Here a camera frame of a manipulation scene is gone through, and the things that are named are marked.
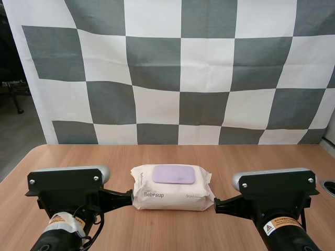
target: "purple plastic lid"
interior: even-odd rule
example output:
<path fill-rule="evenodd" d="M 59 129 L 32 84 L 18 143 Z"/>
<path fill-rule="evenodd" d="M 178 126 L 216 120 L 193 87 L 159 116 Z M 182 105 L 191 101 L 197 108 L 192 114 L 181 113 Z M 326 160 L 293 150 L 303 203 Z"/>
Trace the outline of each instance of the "purple plastic lid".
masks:
<path fill-rule="evenodd" d="M 156 183 L 193 184 L 195 174 L 191 166 L 157 165 L 153 169 L 152 180 Z"/>

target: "wooden table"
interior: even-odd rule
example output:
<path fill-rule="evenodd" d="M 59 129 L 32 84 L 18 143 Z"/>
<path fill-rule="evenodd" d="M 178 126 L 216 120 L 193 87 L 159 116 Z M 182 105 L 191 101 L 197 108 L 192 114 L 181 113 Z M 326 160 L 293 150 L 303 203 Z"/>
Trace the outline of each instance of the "wooden table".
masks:
<path fill-rule="evenodd" d="M 30 250 L 48 222 L 28 191 L 27 175 L 40 168 L 107 165 L 107 189 L 133 188 L 130 170 L 142 164 L 192 164 L 213 173 L 211 189 L 221 200 L 238 195 L 236 172 L 307 167 L 319 180 L 335 179 L 335 159 L 317 145 L 42 145 L 33 149 L 0 184 L 0 250 Z M 306 210 L 307 232 L 324 251 L 335 247 L 335 198 L 318 184 Z M 105 215 L 105 226 L 91 251 L 110 250 L 266 250 L 250 220 L 204 212 L 136 210 L 123 207 Z"/>

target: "black chair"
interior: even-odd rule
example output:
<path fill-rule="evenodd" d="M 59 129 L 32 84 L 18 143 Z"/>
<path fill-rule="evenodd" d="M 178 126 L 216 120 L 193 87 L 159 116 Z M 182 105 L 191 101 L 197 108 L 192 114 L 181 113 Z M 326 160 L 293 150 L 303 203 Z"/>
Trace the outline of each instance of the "black chair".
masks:
<path fill-rule="evenodd" d="M 12 97 L 17 112 L 23 113 L 24 110 L 20 108 L 16 96 L 31 96 L 31 94 L 8 19 L 2 12 L 0 13 L 0 55 L 0 86 L 2 82 L 5 82 L 8 88 L 8 92 L 1 93 L 0 98 Z M 18 83 L 20 87 L 16 87 L 11 82 Z"/>

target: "white square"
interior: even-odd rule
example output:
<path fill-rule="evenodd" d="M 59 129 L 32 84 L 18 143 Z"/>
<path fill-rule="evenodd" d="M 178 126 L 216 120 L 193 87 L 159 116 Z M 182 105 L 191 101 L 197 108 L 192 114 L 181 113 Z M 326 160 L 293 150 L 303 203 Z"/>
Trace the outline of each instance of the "white square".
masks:
<path fill-rule="evenodd" d="M 182 0 L 125 0 L 126 35 L 180 38 Z"/>
<path fill-rule="evenodd" d="M 182 38 L 181 92 L 228 92 L 234 39 Z"/>
<path fill-rule="evenodd" d="M 326 88 L 335 64 L 335 35 L 293 37 L 277 88 Z"/>
<path fill-rule="evenodd" d="M 99 144 L 137 144 L 136 124 L 94 124 L 94 129 Z"/>
<path fill-rule="evenodd" d="M 335 108 L 335 88 L 326 89 L 318 111 L 310 124 L 310 129 L 324 129 L 327 127 Z"/>
<path fill-rule="evenodd" d="M 272 145 L 272 144 L 298 144 L 299 141 L 306 134 L 305 130 L 265 130 L 260 138 L 259 145 Z"/>
<path fill-rule="evenodd" d="M 86 82 L 40 79 L 36 83 L 43 110 L 50 120 L 93 123 Z"/>
<path fill-rule="evenodd" d="M 64 1 L 60 0 L 9 0 L 6 11 L 14 14 L 20 25 L 76 28 Z"/>
<path fill-rule="evenodd" d="M 112 81 L 131 85 L 126 37 L 97 35 L 78 30 L 87 81 Z"/>
<path fill-rule="evenodd" d="M 179 124 L 179 92 L 133 86 L 136 122 Z"/>
<path fill-rule="evenodd" d="M 224 127 L 266 129 L 275 89 L 230 92 Z"/>
<path fill-rule="evenodd" d="M 221 127 L 179 125 L 178 145 L 218 145 Z"/>
<path fill-rule="evenodd" d="M 297 0 L 238 0 L 236 38 L 293 36 Z"/>

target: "checkerboard backdrop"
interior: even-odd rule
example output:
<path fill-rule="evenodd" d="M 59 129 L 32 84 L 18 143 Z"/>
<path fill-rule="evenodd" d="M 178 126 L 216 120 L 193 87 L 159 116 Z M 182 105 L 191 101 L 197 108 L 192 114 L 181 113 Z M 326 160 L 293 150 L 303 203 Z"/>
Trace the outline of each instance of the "checkerboard backdrop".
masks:
<path fill-rule="evenodd" d="M 4 0 L 48 143 L 318 143 L 334 0 Z"/>

